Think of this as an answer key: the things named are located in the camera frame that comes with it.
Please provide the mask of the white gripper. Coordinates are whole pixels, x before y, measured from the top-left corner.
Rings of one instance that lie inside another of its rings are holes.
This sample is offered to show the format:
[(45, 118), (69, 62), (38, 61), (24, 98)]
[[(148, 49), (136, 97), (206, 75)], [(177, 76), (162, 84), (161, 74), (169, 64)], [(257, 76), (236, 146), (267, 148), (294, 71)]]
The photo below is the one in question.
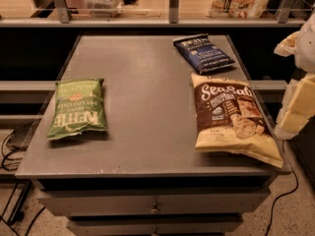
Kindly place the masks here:
[[(295, 66), (307, 73), (315, 72), (315, 14), (301, 27), (299, 33), (287, 36), (275, 48), (282, 57), (294, 55)], [(279, 111), (275, 135), (282, 140), (295, 137), (315, 116), (315, 74), (301, 80), (291, 79), (286, 86)]]

